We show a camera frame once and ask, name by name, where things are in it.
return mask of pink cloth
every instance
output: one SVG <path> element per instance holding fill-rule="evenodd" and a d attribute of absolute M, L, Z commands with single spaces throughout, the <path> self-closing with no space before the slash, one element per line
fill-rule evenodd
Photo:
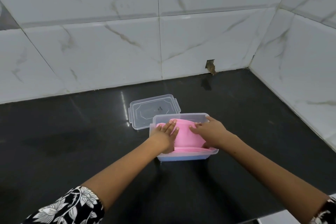
<path fill-rule="evenodd" d="M 196 135 L 190 131 L 189 126 L 193 126 L 195 128 L 194 122 L 190 120 L 182 120 L 182 119 L 172 119 L 176 120 L 176 127 L 179 127 L 178 134 L 175 139 L 175 152 L 187 152 L 187 151 L 212 151 L 214 148 L 205 149 L 202 148 L 203 144 L 205 143 L 204 139 L 200 135 Z"/>

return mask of clear plastic container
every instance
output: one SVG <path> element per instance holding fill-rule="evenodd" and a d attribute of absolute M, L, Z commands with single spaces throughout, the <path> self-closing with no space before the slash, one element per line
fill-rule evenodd
<path fill-rule="evenodd" d="M 208 121 L 205 116 L 206 113 L 178 113 L 178 114 L 166 114 L 166 115 L 156 115 L 153 118 L 153 123 L 149 126 L 149 134 L 156 128 L 159 123 L 167 123 L 171 119 L 183 119 L 190 120 L 193 122 L 206 122 Z M 157 158 L 160 161 L 179 161 L 179 160 L 196 160 L 196 159 L 206 159 L 210 155 L 218 153 L 218 149 L 213 151 L 205 152 L 171 152 L 168 154 L 160 154 Z"/>
<path fill-rule="evenodd" d="M 149 128 L 153 117 L 158 114 L 177 114 L 181 108 L 171 94 L 145 98 L 131 102 L 128 108 L 129 122 L 136 130 Z"/>

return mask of black countertop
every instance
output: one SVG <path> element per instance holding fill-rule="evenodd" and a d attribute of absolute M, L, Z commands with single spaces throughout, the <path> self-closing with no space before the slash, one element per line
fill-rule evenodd
<path fill-rule="evenodd" d="M 0 105 L 0 219 L 20 223 L 140 145 L 130 102 L 172 94 L 327 194 L 336 154 L 249 70 L 221 72 Z M 151 162 L 103 223 L 239 223 L 283 206 L 224 152 Z"/>

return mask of sleeve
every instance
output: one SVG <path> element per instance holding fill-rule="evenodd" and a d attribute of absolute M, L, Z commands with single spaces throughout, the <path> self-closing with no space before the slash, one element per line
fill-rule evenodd
<path fill-rule="evenodd" d="M 314 217 L 310 224 L 335 224 L 336 223 L 336 199 L 330 197 L 322 206 L 319 213 Z"/>
<path fill-rule="evenodd" d="M 98 224 L 103 217 L 104 208 L 96 194 L 79 186 L 28 216 L 23 224 Z"/>

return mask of transparent lid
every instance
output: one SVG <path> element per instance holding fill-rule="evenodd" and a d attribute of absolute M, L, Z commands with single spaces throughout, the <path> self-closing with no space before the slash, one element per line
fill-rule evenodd
<path fill-rule="evenodd" d="M 128 108 L 129 122 L 136 130 L 149 128 L 155 115 L 180 112 L 179 104 L 171 94 L 136 100 Z"/>

